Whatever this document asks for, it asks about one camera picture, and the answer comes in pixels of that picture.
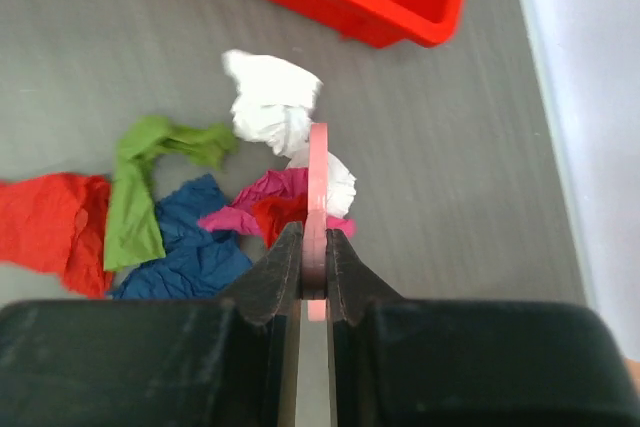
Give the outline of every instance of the green cloth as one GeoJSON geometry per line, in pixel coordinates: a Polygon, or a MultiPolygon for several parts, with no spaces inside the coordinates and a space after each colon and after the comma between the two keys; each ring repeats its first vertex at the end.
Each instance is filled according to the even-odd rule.
{"type": "Polygon", "coordinates": [[[185,154],[195,164],[220,169],[225,155],[237,147],[238,140],[224,124],[194,129],[150,115],[131,127],[116,151],[104,270],[116,271],[166,256],[151,194],[153,161],[158,155],[185,154]]]}

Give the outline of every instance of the white wall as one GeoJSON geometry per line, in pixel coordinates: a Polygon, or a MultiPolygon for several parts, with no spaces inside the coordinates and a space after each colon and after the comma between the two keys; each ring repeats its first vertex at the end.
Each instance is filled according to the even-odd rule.
{"type": "Polygon", "coordinates": [[[640,0],[523,0],[593,306],[640,360],[640,0]]]}

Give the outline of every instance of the fabric scrap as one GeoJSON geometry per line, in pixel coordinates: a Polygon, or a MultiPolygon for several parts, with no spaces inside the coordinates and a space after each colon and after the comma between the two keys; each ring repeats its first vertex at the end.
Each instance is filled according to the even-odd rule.
{"type": "Polygon", "coordinates": [[[98,175],[0,182],[0,260],[55,274],[71,292],[104,297],[113,280],[102,268],[110,192],[98,175]]]}
{"type": "Polygon", "coordinates": [[[194,129],[174,125],[158,115],[143,117],[134,124],[117,146],[105,270],[117,271],[165,256],[151,193],[157,156],[180,153],[195,164],[219,169],[225,155],[237,146],[238,140],[224,124],[194,129]]]}
{"type": "Polygon", "coordinates": [[[197,226],[205,213],[227,203],[214,178],[186,182],[156,204],[155,214],[167,256],[132,270],[114,299],[208,299],[251,267],[234,232],[207,232],[197,226]]]}
{"type": "MultiPolygon", "coordinates": [[[[309,167],[309,144],[295,152],[287,169],[309,167]]],[[[356,196],[356,178],[335,155],[329,152],[329,186],[327,188],[327,214],[343,218],[356,196]]]]}
{"type": "Polygon", "coordinates": [[[289,222],[307,220],[307,196],[299,195],[294,199],[267,197],[251,207],[256,223],[262,232],[267,249],[270,249],[289,222]]]}
{"type": "MultiPolygon", "coordinates": [[[[268,197],[295,199],[300,195],[306,195],[308,177],[307,168],[268,170],[258,181],[243,189],[231,205],[203,217],[198,225],[209,232],[234,230],[242,235],[262,235],[251,211],[253,205],[268,197]]],[[[342,230],[347,237],[352,237],[356,224],[353,220],[330,216],[327,218],[327,228],[342,230]]]]}
{"type": "Polygon", "coordinates": [[[234,133],[291,157],[309,138],[320,79],[286,60],[241,50],[225,52],[222,63],[238,91],[231,107],[234,133]]]}

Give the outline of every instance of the gray surface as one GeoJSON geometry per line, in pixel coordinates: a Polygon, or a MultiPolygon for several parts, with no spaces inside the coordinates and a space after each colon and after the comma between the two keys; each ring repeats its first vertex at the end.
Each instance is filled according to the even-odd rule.
{"type": "MultiPolygon", "coordinates": [[[[108,172],[145,113],[230,120],[230,48],[323,80],[316,118],[358,178],[353,244],[401,293],[584,301],[518,0],[467,0],[452,43],[384,51],[265,0],[0,0],[0,177],[108,172]]],[[[217,178],[233,196],[282,165],[244,144],[217,178]]],[[[158,194],[196,172],[164,159],[158,194]]],[[[0,267],[0,299],[61,295],[0,267]]],[[[305,426],[328,425],[323,334],[303,326],[305,426]]]]}

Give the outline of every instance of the white cloth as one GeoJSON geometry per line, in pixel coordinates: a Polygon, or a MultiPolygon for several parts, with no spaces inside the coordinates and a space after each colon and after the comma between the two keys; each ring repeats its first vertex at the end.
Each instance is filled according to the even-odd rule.
{"type": "Polygon", "coordinates": [[[241,50],[225,52],[222,63],[238,91],[231,107],[235,135],[266,142],[276,155],[300,150],[309,139],[320,79],[286,60],[241,50]]]}
{"type": "MultiPolygon", "coordinates": [[[[309,144],[305,144],[291,157],[287,169],[309,167],[309,144]]],[[[327,187],[327,215],[342,219],[356,196],[356,178],[349,169],[329,152],[329,185],[327,187]]]]}

